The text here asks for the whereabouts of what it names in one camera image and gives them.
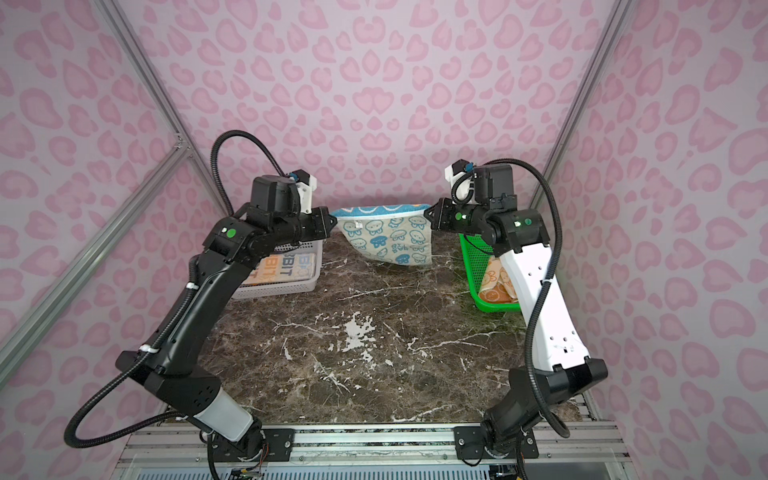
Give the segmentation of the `blue bunny print towel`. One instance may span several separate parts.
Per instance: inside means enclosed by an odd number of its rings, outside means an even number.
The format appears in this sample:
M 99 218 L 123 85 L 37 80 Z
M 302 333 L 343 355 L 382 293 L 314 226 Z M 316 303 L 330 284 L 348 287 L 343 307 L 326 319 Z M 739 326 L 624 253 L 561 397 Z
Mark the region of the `blue bunny print towel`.
M 401 266 L 432 263 L 427 204 L 341 208 L 333 212 L 346 240 L 363 257 Z

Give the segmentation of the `white perforated plastic basket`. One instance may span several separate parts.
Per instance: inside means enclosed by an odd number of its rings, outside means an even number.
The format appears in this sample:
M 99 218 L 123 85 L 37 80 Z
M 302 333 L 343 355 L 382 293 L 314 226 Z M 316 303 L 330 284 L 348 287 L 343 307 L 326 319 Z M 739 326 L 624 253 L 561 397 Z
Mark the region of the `white perforated plastic basket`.
M 311 292 L 320 276 L 323 241 L 282 246 L 260 261 L 233 294 L 234 300 Z

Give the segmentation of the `green plastic basket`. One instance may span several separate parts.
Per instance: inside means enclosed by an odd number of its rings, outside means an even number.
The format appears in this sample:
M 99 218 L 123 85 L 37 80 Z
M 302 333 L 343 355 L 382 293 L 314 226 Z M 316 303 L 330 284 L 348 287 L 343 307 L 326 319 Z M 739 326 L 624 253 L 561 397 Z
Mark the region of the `green plastic basket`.
M 485 278 L 489 261 L 492 259 L 490 247 L 479 236 L 460 235 L 459 242 L 469 292 L 475 302 L 475 306 L 485 313 L 519 312 L 520 306 L 516 300 L 494 303 L 488 302 L 480 296 L 482 281 Z

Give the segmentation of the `rabbit print towel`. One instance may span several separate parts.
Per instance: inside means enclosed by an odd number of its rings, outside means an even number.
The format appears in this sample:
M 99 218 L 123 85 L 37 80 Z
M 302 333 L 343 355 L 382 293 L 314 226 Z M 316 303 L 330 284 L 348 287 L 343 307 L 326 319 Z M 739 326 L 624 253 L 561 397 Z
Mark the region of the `rabbit print towel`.
M 244 286 L 290 283 L 313 277 L 316 267 L 315 253 L 279 253 L 260 261 L 243 281 Z

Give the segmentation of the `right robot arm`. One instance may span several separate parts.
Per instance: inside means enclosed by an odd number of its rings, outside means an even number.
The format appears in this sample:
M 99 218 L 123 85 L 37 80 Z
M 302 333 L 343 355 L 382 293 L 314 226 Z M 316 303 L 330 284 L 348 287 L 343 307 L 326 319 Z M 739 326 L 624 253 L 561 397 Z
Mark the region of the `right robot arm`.
M 550 226 L 537 210 L 519 208 L 515 168 L 538 181 Z M 570 437 L 555 407 L 605 380 L 607 365 L 577 334 L 556 279 L 563 227 L 545 177 L 527 162 L 502 158 L 484 165 L 458 160 L 447 167 L 446 178 L 450 195 L 429 207 L 425 218 L 435 231 L 482 238 L 512 281 L 526 322 L 522 366 L 510 370 L 509 391 L 485 412 L 478 439 L 466 441 L 459 453 L 471 460 L 509 454 L 523 460 L 522 448 L 540 422 Z

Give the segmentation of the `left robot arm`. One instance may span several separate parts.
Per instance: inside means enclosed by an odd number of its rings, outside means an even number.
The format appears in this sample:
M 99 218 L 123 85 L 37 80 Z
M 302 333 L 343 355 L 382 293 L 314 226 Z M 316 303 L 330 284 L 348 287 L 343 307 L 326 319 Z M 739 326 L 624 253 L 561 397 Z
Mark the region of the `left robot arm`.
M 316 179 L 303 170 L 256 178 L 250 201 L 208 233 L 174 312 L 144 345 L 115 362 L 156 398 L 247 457 L 264 442 L 261 423 L 199 366 L 198 357 L 225 306 L 263 259 L 279 247 L 330 236 L 337 220 L 326 207 L 313 206 L 316 188 Z

